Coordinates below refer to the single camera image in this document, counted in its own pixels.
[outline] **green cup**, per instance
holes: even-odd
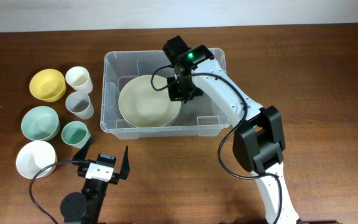
[[[38,106],[24,115],[21,128],[24,136],[30,140],[48,141],[60,130],[59,117],[54,109]]]
[[[63,142],[78,149],[81,149],[90,137],[88,128],[81,121],[66,124],[62,131]]]

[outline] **white bowl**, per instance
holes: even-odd
[[[16,169],[25,178],[32,179],[42,168],[57,162],[53,146],[45,141],[32,141],[26,144],[16,157]],[[43,171],[37,178],[52,173],[54,167]]]

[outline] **plastic cup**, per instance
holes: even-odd
[[[48,141],[60,130],[56,111],[48,106],[38,106],[27,112],[21,124],[22,133],[30,140]]]
[[[63,142],[78,149],[81,149],[90,137],[88,128],[81,121],[68,123],[62,131]]]
[[[81,91],[86,94],[92,92],[93,84],[90,73],[84,67],[76,66],[69,69],[66,73],[66,81],[75,91]]]
[[[25,178],[32,179],[42,168],[57,162],[52,145],[45,141],[32,141],[26,144],[16,157],[16,169]],[[37,178],[46,177],[55,167],[43,171]]]
[[[30,92],[35,98],[55,102],[66,93],[65,77],[55,69],[45,69],[30,81]]]
[[[90,119],[94,113],[91,98],[79,91],[68,95],[66,108],[81,119]]]

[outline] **translucent cup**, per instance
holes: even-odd
[[[91,93],[93,89],[90,73],[81,66],[73,67],[66,72],[66,82],[75,91],[81,91],[86,94]]]
[[[91,98],[86,93],[79,91],[68,95],[66,108],[81,119],[90,119],[94,113]]]

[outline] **white wall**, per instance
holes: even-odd
[[[0,0],[0,32],[358,22],[358,0]]]

